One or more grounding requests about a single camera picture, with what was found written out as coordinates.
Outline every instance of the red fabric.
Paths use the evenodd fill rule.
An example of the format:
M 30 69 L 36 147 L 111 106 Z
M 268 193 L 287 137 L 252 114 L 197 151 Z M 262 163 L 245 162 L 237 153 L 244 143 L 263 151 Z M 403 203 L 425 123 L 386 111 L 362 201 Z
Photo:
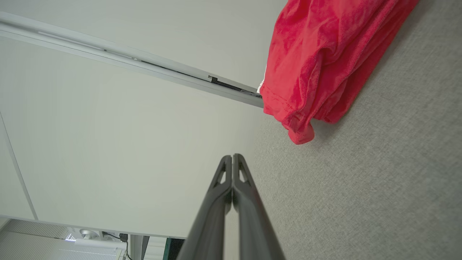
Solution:
M 260 89 L 264 112 L 294 143 L 311 141 L 310 120 L 340 120 L 417 2 L 289 0 Z

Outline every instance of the black cable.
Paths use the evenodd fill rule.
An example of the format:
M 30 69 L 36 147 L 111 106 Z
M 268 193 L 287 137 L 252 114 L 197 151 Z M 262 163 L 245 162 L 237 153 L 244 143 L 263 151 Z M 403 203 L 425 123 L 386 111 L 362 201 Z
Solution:
M 128 257 L 130 260 L 133 260 L 133 259 L 128 255 L 128 242 L 127 242 L 127 250 L 125 250 L 125 254 L 127 255 L 127 257 Z
M 111 235 L 111 234 L 106 233 L 106 232 L 105 232 L 105 234 L 106 234 L 106 235 L 110 235 L 110 236 L 115 237 L 115 238 L 117 238 L 118 240 L 120 240 L 120 237 L 116 237 L 115 235 Z
M 106 234 L 106 235 L 110 235 L 110 236 L 115 237 L 115 238 L 117 238 L 117 239 L 120 240 L 120 237 L 116 237 L 115 235 L 111 235 L 111 234 L 109 234 L 109 233 L 107 233 L 107 232 L 105 232 L 105 234 Z M 127 250 L 125 250 L 125 254 L 127 255 L 127 257 L 128 257 L 130 260 L 133 260 L 133 259 L 128 255 L 128 241 L 127 241 L 126 243 L 127 243 Z

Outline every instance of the white board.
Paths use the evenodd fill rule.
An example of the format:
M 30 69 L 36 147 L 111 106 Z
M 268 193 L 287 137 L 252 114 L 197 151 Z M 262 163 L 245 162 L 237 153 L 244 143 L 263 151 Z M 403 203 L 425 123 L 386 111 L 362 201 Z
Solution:
M 0 111 L 40 221 L 186 237 L 262 109 L 0 37 Z
M 10 151 L 11 146 L 0 118 L 0 215 L 34 219 L 14 166 L 14 155 Z M 7 220 L 0 217 L 0 229 Z
M 0 11 L 86 33 L 254 87 L 285 0 L 2 0 Z

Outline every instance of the white trim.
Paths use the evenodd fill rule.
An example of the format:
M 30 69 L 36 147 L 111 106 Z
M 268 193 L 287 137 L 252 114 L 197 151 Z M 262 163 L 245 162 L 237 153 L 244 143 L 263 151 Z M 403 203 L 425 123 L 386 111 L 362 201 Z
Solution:
M 121 258 L 121 256 L 123 257 L 122 252 L 125 253 L 125 250 L 124 250 L 124 249 L 117 249 L 116 252 L 117 252 L 117 255 L 115 256 L 114 259 L 115 259 L 115 260 L 119 260 L 119 259 Z
M 84 33 L 80 33 L 77 31 L 72 31 L 69 29 L 61 28 L 55 25 L 49 25 L 43 22 L 39 22 L 36 20 L 32 20 L 29 18 L 21 17 L 15 14 L 7 13 L 7 12 L 0 12 L 0 22 L 5 24 L 15 25 L 27 30 L 33 31 L 35 33 L 45 33 L 48 35 L 53 35 L 55 37 L 60 37 L 61 39 L 66 39 L 67 41 L 73 41 L 84 44 L 86 46 L 93 46 L 93 48 L 99 48 L 103 50 L 107 50 L 113 53 L 118 53 L 124 56 L 132 57 L 135 59 L 143 60 L 156 66 L 167 68 L 169 70 L 173 70 L 179 72 L 180 74 L 186 74 L 191 77 L 195 77 L 201 80 L 205 80 L 210 82 L 211 77 L 217 78 L 221 82 L 225 82 L 227 84 L 236 86 L 238 88 L 255 92 L 256 89 L 253 87 L 249 87 L 247 85 L 208 73 L 206 71 L 200 70 L 198 68 L 194 68 L 179 62 L 175 62 L 158 55 L 154 55 L 149 52 L 137 50 L 134 48 L 130 48 L 128 46 L 124 46 L 122 44 L 114 43 L 111 41 L 107 41 L 104 39 L 100 39 L 97 37 L 93 37 Z
M 70 233 L 64 241 L 69 241 L 69 242 L 76 242 L 77 239 Z
M 53 225 L 59 225 L 59 226 L 68 226 L 67 224 L 64 224 L 64 223 L 46 222 L 46 221 L 41 221 L 41 220 L 36 220 L 36 219 L 28 219 L 28 218 L 21 218 L 21 217 L 6 216 L 6 215 L 0 215 L 0 217 L 6 217 L 6 218 L 10 218 L 10 219 L 26 220 L 26 221 L 30 221 L 30 222 L 36 222 L 36 223 L 53 224 Z M 124 234 L 130 234 L 130 235 L 146 235 L 146 236 L 157 236 L 157 237 L 165 237 L 165 238 L 186 239 L 186 237 L 181 237 L 181 236 L 136 233 L 136 232 L 131 232 L 131 231 L 120 231 L 120 230 L 117 231 L 117 230 L 100 229 L 100 228 L 84 227 L 84 226 L 76 226 L 76 225 L 72 225 L 72 226 L 75 227 L 75 228 L 79 228 L 79 229 L 104 230 L 106 232 L 124 233 Z
M 56 37 L 50 37 L 45 34 L 28 31 L 2 23 L 0 23 L 0 36 L 108 63 L 121 68 L 130 69 L 132 71 L 182 84 L 188 87 L 193 87 L 222 97 L 237 100 L 246 104 L 263 107 L 263 101 L 260 98 L 244 94 L 233 89 L 222 87 L 192 76 L 181 74 L 173 70 L 130 59 L 125 56 L 117 55 L 97 48 L 88 47 L 79 43 L 61 40 Z
M 8 131 L 6 130 L 6 125 L 5 125 L 5 122 L 3 121 L 1 112 L 0 112 L 0 132 L 3 132 L 3 136 L 5 138 L 5 144 L 7 145 L 8 152 L 10 153 L 10 157 L 11 157 L 11 161 L 13 162 L 14 170 L 16 171 L 18 180 L 23 188 L 24 196 L 26 197 L 27 203 L 29 204 L 30 211 L 34 219 L 38 220 L 37 213 L 35 212 L 35 209 L 34 209 L 34 205 L 32 204 L 32 200 L 30 199 L 29 192 L 27 191 L 27 188 L 26 188 L 26 184 L 24 183 L 21 170 L 19 169 L 18 161 L 16 160 L 16 155 L 14 154 L 13 146 L 11 145 L 10 137 L 8 136 Z

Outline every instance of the white panel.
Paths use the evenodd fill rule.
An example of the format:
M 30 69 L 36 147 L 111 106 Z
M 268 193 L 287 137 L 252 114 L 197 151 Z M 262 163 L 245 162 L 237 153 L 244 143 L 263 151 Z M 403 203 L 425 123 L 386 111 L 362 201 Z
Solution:
M 74 246 L 61 239 L 14 232 L 0 234 L 2 260 L 115 260 L 117 250 Z
M 5 227 L 6 231 L 65 239 L 69 234 L 67 227 L 12 219 Z
M 285 0 L 2 0 L 0 10 L 257 88 Z
M 0 215 L 34 219 L 9 148 L 10 143 L 0 118 Z
M 75 32 L 69 29 L 64 29 L 58 26 L 45 24 L 42 22 L 38 22 L 36 20 L 24 18 L 24 17 L 6 13 L 6 12 L 0 12 L 0 22 L 1 21 L 11 22 L 12 24 L 12 25 L 4 25 L 0 23 L 0 36 L 3 36 L 3 37 L 8 37 L 14 40 L 24 41 L 27 43 L 36 44 L 36 45 L 47 47 L 50 49 L 64 51 L 64 52 L 71 53 L 74 55 L 79 55 L 79 56 L 94 59 L 97 61 L 102 61 L 102 62 L 111 64 L 111 65 L 116 65 L 122 68 L 127 68 L 130 70 L 136 71 L 136 72 L 145 73 L 145 74 L 152 75 L 152 76 L 164 79 L 164 80 L 172 81 L 174 83 L 200 89 L 200 90 L 203 90 L 209 93 L 214 93 L 214 94 L 227 97 L 233 100 L 238 100 L 238 101 L 241 101 L 247 104 L 263 107 L 263 100 L 261 98 L 251 96 L 251 95 L 239 92 L 239 91 L 235 91 L 235 90 L 232 90 L 226 87 L 222 87 L 217 84 L 210 83 L 208 82 L 208 80 L 211 81 L 211 79 L 209 78 L 209 75 L 210 75 L 209 73 L 183 65 L 181 63 L 167 60 L 169 64 L 165 62 L 164 63 L 161 62 L 159 66 L 154 66 L 151 64 L 147 64 L 145 62 L 136 61 L 134 59 L 131 59 L 125 56 L 116 55 L 114 53 L 116 52 L 124 53 L 130 56 L 132 56 L 130 53 L 134 53 L 136 55 L 133 57 L 142 58 L 143 60 L 147 60 L 148 62 L 152 62 L 155 64 L 158 64 L 156 61 L 158 60 L 158 58 L 160 59 L 160 57 L 154 56 L 147 52 L 142 52 L 142 51 L 139 51 L 133 48 L 121 47 L 115 43 L 102 40 L 100 38 L 92 37 L 86 34 L 78 33 L 78 32 Z M 18 26 L 24 25 L 25 28 L 29 28 L 29 29 L 28 30 L 20 29 L 20 28 L 15 27 L 15 25 L 18 25 Z M 33 30 L 33 31 L 34 30 L 39 30 L 39 31 L 45 30 L 46 32 L 50 32 L 50 33 L 56 32 L 56 34 L 62 35 L 64 37 L 67 35 L 72 35 L 72 36 L 69 36 L 69 38 L 75 39 L 75 40 L 87 39 L 84 42 L 93 44 L 95 46 L 99 46 L 101 47 L 101 49 L 91 48 L 86 45 L 81 45 L 81 44 L 65 41 L 62 39 L 57 39 L 51 36 L 45 36 L 41 33 L 38 33 L 38 32 L 36 33 L 33 31 L 29 31 L 29 30 Z M 104 51 L 104 49 L 106 48 L 109 48 L 110 50 L 113 50 L 114 52 Z M 184 71 L 186 73 L 186 74 L 182 74 L 180 72 L 175 71 L 175 69 L 179 68 L 176 64 L 180 64 L 182 67 L 187 67 L 188 72 L 190 72 L 190 69 L 191 69 L 194 71 L 199 71 L 200 73 L 199 74 L 191 73 L 189 75 L 186 71 L 179 70 L 180 72 Z M 236 82 L 232 84 L 237 87 L 243 87 L 243 86 L 245 87 L 245 85 L 237 84 Z M 250 87 L 246 87 L 246 89 L 249 91 L 252 91 Z
M 150 236 L 146 247 L 145 260 L 162 260 L 167 238 Z
M 0 38 L 0 110 L 39 220 L 186 237 L 262 109 Z
M 8 224 L 8 222 L 10 221 L 9 218 L 6 218 L 6 217 L 0 217 L 0 231 L 3 229 L 3 227 Z

